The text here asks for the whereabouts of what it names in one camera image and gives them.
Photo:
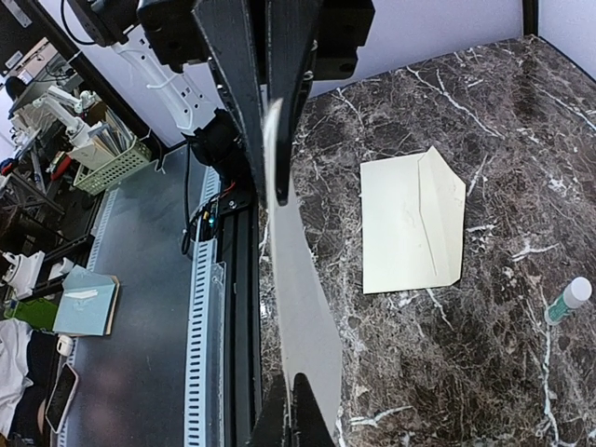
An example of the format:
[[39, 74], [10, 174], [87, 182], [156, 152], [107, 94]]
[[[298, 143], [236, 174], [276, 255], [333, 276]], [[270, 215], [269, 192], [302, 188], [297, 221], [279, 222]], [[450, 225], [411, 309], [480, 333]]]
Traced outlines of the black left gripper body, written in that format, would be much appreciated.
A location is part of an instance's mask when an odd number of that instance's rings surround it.
[[[207, 46], [196, 25], [198, 1], [141, 1], [137, 17], [160, 63], [181, 72], [196, 62], [209, 63]], [[259, 85], [267, 85], [267, 1], [246, 1], [251, 12]], [[370, 1], [320, 1], [322, 9], [303, 85], [348, 79], [358, 64], [357, 51], [367, 41], [375, 9]]]

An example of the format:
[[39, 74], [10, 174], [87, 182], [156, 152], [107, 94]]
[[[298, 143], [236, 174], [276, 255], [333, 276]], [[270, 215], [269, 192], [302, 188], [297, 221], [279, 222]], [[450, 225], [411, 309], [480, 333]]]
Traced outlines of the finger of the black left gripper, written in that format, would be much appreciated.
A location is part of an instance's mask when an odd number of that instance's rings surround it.
[[193, 14], [220, 98], [241, 137], [252, 185], [265, 204], [263, 103], [249, 3], [198, 1]]
[[320, 1], [267, 1], [266, 68], [269, 100], [280, 104], [275, 139], [274, 192], [288, 203], [293, 133], [300, 90], [315, 41]]

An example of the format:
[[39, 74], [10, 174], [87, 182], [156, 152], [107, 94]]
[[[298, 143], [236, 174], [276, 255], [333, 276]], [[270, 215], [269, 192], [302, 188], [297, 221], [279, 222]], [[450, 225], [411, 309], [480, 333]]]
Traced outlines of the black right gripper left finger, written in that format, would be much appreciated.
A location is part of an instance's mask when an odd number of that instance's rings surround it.
[[251, 433], [250, 446], [286, 446], [291, 426], [292, 393], [286, 377], [277, 374], [264, 397], [263, 406]]

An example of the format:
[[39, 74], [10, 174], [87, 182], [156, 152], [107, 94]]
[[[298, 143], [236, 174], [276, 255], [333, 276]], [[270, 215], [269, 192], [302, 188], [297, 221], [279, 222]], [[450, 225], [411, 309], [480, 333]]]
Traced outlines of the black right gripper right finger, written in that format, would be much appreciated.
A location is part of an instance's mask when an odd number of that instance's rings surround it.
[[290, 446], [333, 447], [332, 436], [304, 373], [295, 375], [291, 395]]

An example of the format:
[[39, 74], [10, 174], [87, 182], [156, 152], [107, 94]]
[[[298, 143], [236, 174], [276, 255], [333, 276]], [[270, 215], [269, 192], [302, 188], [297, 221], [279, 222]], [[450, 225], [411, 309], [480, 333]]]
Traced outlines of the beige letter paper sheet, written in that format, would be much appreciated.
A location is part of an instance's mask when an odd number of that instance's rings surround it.
[[277, 138], [283, 100], [264, 116], [264, 166], [270, 251], [275, 283], [282, 371], [290, 390], [308, 380], [329, 435], [341, 401], [342, 343], [305, 238], [293, 183], [287, 203], [277, 198]]

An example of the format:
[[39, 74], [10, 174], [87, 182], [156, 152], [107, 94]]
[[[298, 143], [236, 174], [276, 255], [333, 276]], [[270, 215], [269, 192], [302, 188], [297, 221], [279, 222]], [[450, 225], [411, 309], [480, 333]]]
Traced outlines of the cream paper envelope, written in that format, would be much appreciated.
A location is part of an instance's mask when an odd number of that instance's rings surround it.
[[440, 152], [362, 163], [365, 294], [451, 286], [462, 275], [466, 185]]

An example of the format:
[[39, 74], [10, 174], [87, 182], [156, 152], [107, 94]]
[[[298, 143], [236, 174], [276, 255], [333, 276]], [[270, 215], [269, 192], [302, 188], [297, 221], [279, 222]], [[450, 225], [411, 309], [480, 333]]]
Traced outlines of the green white glue stick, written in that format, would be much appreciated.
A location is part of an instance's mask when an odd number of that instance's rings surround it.
[[545, 310], [544, 318], [548, 325], [561, 323], [573, 311], [586, 304], [592, 295], [592, 285], [587, 278], [574, 278], [563, 292]]

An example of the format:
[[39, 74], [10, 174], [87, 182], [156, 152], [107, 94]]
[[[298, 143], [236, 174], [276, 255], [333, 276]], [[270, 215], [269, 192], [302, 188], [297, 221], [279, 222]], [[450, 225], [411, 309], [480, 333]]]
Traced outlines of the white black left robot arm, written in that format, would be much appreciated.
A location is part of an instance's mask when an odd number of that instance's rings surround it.
[[73, 1], [92, 42], [132, 65], [196, 157], [284, 206], [313, 84], [345, 80], [370, 1]]

